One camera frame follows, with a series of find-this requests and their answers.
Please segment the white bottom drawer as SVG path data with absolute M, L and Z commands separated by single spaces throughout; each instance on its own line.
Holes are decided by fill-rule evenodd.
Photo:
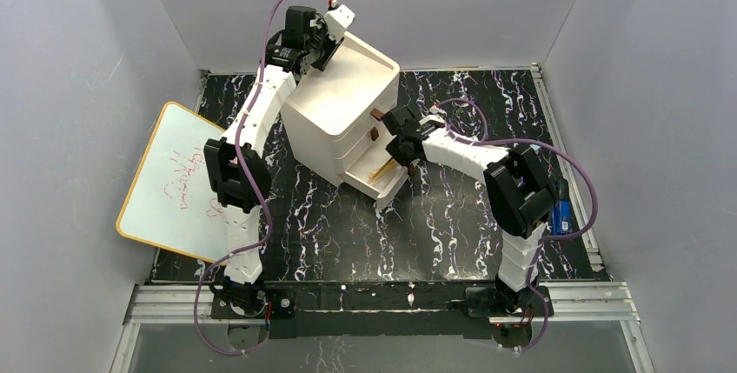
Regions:
M 381 145 L 371 146 L 342 175 L 343 182 L 375 201 L 383 210 L 408 180 L 408 169 L 401 166 Z

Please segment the white drawer organizer box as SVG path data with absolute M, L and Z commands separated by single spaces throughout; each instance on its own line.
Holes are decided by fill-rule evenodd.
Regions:
M 388 141 L 373 110 L 398 101 L 399 64 L 348 32 L 325 70 L 302 77 L 281 108 L 297 162 L 334 185 L 370 187 L 387 161 Z

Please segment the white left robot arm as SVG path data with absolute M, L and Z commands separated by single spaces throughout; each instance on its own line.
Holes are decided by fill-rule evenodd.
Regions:
M 220 262 L 233 282 L 256 283 L 262 274 L 259 249 L 274 229 L 267 204 L 272 176 L 263 156 L 271 128 L 299 81 L 312 70 L 325 70 L 354 20 L 344 4 L 323 14 L 288 7 L 283 28 L 265 38 L 256 80 L 236 119 L 204 145 L 209 184 L 226 222 L 229 251 Z

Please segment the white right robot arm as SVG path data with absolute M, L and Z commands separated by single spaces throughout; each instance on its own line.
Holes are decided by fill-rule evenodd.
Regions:
M 492 143 L 458 134 L 437 115 L 418 117 L 405 106 L 372 110 L 390 135 L 386 147 L 402 166 L 420 160 L 474 178 L 488 194 L 493 219 L 502 231 L 496 280 L 514 293 L 536 276 L 536 256 L 559 195 L 536 151 L 520 142 Z

